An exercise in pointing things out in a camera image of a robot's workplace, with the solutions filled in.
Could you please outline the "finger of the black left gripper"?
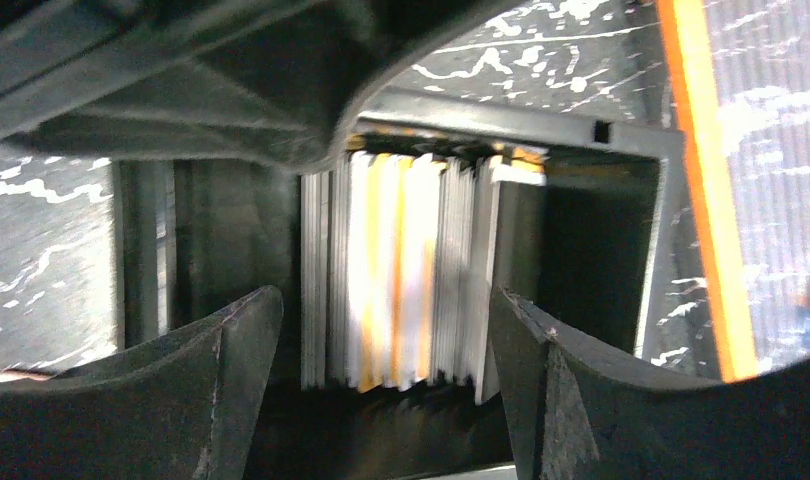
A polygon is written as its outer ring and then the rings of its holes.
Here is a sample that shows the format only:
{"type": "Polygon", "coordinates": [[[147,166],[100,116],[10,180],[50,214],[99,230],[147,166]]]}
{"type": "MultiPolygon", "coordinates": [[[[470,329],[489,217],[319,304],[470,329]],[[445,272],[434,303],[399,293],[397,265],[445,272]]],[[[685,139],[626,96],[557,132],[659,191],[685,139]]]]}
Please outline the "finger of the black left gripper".
{"type": "Polygon", "coordinates": [[[396,75],[510,1],[0,1],[0,144],[328,170],[396,75]]]}

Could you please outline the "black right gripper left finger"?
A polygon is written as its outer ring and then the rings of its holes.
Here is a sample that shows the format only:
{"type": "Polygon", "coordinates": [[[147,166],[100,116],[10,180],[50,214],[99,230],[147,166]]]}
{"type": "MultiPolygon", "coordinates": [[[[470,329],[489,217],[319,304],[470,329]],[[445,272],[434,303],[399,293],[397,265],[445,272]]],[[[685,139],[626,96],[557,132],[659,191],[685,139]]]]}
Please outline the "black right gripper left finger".
{"type": "Polygon", "coordinates": [[[0,383],[0,479],[239,479],[277,349],[259,288],[50,379],[0,383]]]}

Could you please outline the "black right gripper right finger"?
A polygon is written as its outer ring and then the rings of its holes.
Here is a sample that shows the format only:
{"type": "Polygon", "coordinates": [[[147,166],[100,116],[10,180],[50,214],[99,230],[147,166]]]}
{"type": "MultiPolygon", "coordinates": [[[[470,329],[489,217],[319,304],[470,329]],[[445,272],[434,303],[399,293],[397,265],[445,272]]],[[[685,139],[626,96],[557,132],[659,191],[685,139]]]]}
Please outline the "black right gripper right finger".
{"type": "Polygon", "coordinates": [[[810,479],[810,357],[735,383],[692,377],[502,288],[489,331],[521,479],[810,479]]]}

